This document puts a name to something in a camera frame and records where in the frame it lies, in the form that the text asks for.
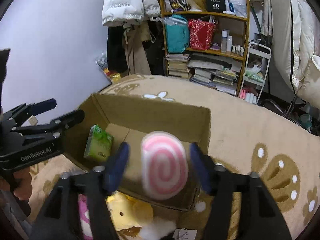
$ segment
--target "pink and white swirl toy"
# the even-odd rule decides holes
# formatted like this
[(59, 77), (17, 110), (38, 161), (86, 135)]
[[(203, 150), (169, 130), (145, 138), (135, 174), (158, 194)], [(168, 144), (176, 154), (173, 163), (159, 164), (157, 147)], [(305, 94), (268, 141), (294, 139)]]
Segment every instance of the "pink and white swirl toy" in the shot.
[(142, 183), (145, 192), (156, 200), (177, 195), (188, 179), (186, 152), (175, 136), (152, 132), (141, 142)]

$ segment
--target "white fluffy plush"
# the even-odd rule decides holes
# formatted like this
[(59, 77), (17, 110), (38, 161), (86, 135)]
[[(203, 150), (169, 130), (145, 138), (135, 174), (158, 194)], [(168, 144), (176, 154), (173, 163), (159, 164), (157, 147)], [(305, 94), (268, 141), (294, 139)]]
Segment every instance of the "white fluffy plush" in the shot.
[(151, 224), (141, 228), (139, 235), (144, 240), (159, 240), (176, 230), (176, 228), (175, 222), (154, 217)]

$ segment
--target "yellow plush toy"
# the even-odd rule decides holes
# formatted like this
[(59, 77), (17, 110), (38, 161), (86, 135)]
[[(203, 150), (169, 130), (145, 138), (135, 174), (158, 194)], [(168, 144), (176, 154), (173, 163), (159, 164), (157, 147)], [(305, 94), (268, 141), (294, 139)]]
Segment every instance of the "yellow plush toy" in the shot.
[(132, 227), (143, 227), (153, 220), (150, 204), (120, 192), (106, 199), (116, 231)]

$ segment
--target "hand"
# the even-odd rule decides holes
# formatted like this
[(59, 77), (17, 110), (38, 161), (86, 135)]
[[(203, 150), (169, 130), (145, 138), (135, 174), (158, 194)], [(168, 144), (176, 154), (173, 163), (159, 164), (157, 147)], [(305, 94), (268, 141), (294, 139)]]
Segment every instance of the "hand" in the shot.
[[(25, 168), (21, 171), (16, 171), (13, 176), (16, 179), (21, 179), (21, 182), (19, 184), (19, 187), (17, 187), (13, 193), (16, 197), (18, 197), (20, 200), (27, 200), (31, 197), (32, 194), (32, 185), (31, 185), (31, 174), (30, 174), (30, 168)], [(8, 182), (6, 182), (4, 179), (0, 179), (0, 189), (9, 191), (10, 185)]]

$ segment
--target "red patterned bag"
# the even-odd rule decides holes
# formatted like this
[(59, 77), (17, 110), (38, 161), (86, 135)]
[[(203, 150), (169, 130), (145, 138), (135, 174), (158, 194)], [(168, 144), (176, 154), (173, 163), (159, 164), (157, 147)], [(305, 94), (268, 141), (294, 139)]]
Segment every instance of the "red patterned bag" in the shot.
[(211, 38), (216, 31), (218, 22), (209, 23), (200, 20), (189, 20), (190, 47), (192, 49), (207, 50), (211, 46)]

